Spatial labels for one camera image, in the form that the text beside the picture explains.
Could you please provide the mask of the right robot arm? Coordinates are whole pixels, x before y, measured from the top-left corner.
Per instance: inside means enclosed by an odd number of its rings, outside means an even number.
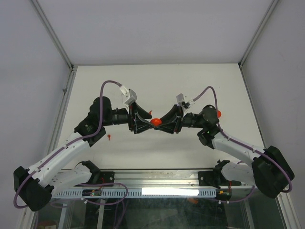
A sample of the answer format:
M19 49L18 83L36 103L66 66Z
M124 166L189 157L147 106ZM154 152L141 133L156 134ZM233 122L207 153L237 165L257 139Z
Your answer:
M213 168L213 180L219 185L227 181L240 181L256 186L265 196L277 197L292 190L295 175L281 151L270 146L263 148L229 136L219 127L218 112L212 105L205 106L198 114L184 114L180 106L173 108L162 118L152 119L154 129L170 134L182 128L199 128L197 136L203 146L225 152L241 161L219 160Z

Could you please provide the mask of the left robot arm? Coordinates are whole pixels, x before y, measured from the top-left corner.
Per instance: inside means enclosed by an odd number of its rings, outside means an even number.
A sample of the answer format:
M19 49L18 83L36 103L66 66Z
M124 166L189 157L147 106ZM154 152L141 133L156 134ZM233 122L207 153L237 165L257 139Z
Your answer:
M137 121L149 121L152 115L143 110L135 100L126 108L112 109L108 97L97 97L89 108L87 116L75 127L66 141L34 165L22 166L13 172L13 204L21 208L17 198L31 211L44 208L53 196L79 184L96 185L100 180L100 169L90 160L81 162L68 172L60 171L76 156L88 150L106 135L105 127L127 124L134 132Z

